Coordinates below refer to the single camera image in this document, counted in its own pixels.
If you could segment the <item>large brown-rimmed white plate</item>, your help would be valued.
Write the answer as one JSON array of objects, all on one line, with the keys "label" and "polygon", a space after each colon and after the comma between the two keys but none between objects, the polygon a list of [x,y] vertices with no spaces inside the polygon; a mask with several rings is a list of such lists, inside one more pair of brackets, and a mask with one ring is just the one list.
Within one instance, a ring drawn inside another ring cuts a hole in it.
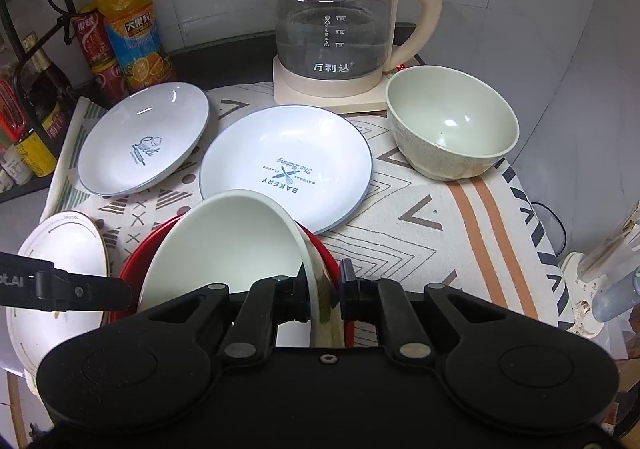
[{"label": "large brown-rimmed white plate", "polygon": [[70,278],[105,278],[110,267],[98,228],[76,210],[54,214],[38,224],[18,249],[18,255],[52,265],[41,291],[43,310],[8,307],[1,313],[18,369],[32,395],[37,395],[36,374],[44,356],[67,339],[99,328],[103,322],[102,311],[70,310],[70,304],[87,295]]}]

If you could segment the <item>pale green bowl front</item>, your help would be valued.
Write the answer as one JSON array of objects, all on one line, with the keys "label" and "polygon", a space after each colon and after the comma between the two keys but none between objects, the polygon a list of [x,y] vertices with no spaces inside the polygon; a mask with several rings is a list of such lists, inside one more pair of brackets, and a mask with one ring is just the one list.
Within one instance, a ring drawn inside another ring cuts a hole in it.
[{"label": "pale green bowl front", "polygon": [[248,190],[222,192],[189,210],[152,258],[140,311],[211,283],[246,292],[260,279],[294,278],[303,270],[310,317],[278,328],[277,344],[343,347],[340,306],[332,303],[330,264],[307,232],[271,198]]}]

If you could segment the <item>pale green bowl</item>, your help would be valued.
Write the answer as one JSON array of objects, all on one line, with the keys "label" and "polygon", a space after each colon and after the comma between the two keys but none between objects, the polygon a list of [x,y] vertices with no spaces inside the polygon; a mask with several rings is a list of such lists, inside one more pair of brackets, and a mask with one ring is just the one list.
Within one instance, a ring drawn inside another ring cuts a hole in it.
[{"label": "pale green bowl", "polygon": [[222,192],[189,210],[152,258],[140,311],[211,283],[246,292],[260,279],[294,278],[303,270],[310,317],[278,328],[277,344],[343,347],[340,306],[332,303],[330,264],[307,232],[271,198],[248,190]]},{"label": "pale green bowl", "polygon": [[405,68],[388,81],[385,97],[399,152],[433,180],[483,175],[520,139],[518,118],[506,99],[453,68]]}]

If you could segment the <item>red and black bowl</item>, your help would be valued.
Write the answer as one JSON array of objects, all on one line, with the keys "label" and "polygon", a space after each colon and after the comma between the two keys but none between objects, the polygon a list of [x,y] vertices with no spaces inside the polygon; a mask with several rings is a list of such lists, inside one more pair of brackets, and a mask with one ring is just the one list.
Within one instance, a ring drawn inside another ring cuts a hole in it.
[{"label": "red and black bowl", "polygon": [[[127,258],[125,264],[122,266],[122,270],[120,270],[119,278],[125,280],[130,286],[132,302],[125,310],[111,311],[106,319],[108,325],[120,319],[127,318],[137,311],[137,302],[142,283],[151,265],[151,261],[160,248],[160,244],[162,244],[166,238],[166,235],[168,235],[169,231],[180,219],[181,216],[176,216],[168,219],[168,221],[165,221],[163,224],[159,224],[134,250],[134,253]],[[338,268],[337,260],[312,232],[301,224],[299,224],[298,227],[306,233],[309,241],[320,255],[324,267],[326,267],[326,276],[331,281],[333,296],[337,296],[338,287],[341,283],[340,268]]]}]

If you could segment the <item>white plate Bakery logo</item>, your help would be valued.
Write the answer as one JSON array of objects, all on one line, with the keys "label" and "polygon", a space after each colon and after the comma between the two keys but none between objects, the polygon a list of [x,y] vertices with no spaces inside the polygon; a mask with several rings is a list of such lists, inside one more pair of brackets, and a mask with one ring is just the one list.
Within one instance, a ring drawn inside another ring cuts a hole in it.
[{"label": "white plate Bakery logo", "polygon": [[346,118],[306,105],[262,109],[231,124],[209,145],[202,198],[258,192],[314,233],[344,222],[364,200],[373,174],[370,146]]}]

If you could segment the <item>white plate Sweet logo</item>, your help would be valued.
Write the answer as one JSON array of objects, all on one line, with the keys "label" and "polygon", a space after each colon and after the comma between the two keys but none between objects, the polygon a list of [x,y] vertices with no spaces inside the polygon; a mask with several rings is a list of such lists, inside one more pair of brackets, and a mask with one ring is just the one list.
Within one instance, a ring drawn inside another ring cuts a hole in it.
[{"label": "white plate Sweet logo", "polygon": [[93,126],[77,163],[90,193],[121,196],[154,186],[191,154],[209,123],[201,88],[170,82],[122,99]]}]

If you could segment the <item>patterned fringed table cloth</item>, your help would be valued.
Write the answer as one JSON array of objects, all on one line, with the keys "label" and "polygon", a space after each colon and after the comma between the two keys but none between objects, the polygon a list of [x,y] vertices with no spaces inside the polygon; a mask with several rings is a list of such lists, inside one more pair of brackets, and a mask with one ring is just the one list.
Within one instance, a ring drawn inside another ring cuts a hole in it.
[{"label": "patterned fringed table cloth", "polygon": [[[70,121],[44,213],[77,210],[100,230],[113,275],[157,227],[201,200],[196,148],[158,186],[103,198],[77,176],[84,143],[103,110],[81,100]],[[345,224],[324,232],[335,258],[349,258],[361,278],[390,278],[409,291],[439,282],[560,329],[573,325],[570,293],[556,256],[518,176],[506,161],[480,177],[436,182],[415,172],[382,116],[352,123],[373,156],[370,189]]]}]

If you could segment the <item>large soy sauce bottle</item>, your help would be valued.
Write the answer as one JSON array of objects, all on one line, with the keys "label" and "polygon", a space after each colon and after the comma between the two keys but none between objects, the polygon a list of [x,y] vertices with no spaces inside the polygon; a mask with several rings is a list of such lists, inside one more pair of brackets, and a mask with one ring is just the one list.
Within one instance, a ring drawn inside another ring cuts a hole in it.
[{"label": "large soy sauce bottle", "polygon": [[55,170],[56,155],[40,138],[34,125],[27,120],[25,109],[34,112],[36,122],[49,139],[61,140],[70,114],[78,100],[70,80],[40,47],[21,68],[17,86],[24,94],[23,104],[16,107],[18,117],[12,131],[17,152],[38,178]]}]

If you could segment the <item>red soda can upper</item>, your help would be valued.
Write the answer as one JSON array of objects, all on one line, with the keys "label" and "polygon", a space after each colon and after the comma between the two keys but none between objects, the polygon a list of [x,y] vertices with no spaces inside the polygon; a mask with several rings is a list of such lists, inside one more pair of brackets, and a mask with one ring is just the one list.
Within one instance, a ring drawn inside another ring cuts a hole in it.
[{"label": "red soda can upper", "polygon": [[114,58],[103,14],[95,5],[82,8],[76,16],[70,18],[70,22],[72,22],[82,55],[91,70]]}]

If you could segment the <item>glass electric kettle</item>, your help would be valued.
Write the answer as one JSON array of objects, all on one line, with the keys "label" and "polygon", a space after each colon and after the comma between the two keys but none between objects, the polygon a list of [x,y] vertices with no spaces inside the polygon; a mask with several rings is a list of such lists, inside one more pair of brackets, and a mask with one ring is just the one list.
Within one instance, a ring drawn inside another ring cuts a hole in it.
[{"label": "glass electric kettle", "polygon": [[442,0],[274,0],[280,65],[317,80],[389,72],[430,40]]}]

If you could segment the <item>orange juice bottle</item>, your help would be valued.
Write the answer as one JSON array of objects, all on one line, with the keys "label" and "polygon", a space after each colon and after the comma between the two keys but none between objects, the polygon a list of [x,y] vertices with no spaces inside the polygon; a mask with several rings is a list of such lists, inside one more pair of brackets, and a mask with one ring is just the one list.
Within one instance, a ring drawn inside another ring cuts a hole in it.
[{"label": "orange juice bottle", "polygon": [[174,78],[160,40],[152,0],[93,0],[129,88],[139,91]]}]

